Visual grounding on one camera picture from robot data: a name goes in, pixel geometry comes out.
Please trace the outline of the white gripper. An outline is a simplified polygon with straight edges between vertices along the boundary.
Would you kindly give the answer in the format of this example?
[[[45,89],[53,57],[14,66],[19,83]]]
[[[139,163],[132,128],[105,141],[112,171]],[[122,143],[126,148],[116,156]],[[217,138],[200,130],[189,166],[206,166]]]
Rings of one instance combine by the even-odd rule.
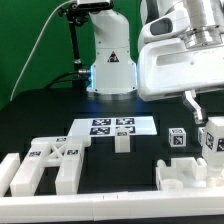
[[[182,95],[196,124],[206,122],[196,93],[224,88],[224,7],[158,7],[138,40],[138,93]]]

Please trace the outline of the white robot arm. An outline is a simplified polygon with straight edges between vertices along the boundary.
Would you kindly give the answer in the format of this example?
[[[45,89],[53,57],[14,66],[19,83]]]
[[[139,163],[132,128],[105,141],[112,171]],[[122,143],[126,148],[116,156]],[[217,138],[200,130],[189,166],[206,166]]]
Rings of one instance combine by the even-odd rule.
[[[204,123],[196,95],[224,89],[224,0],[141,0],[140,14],[137,62],[127,19],[113,10],[90,14],[96,59],[87,91],[106,100],[180,97]]]

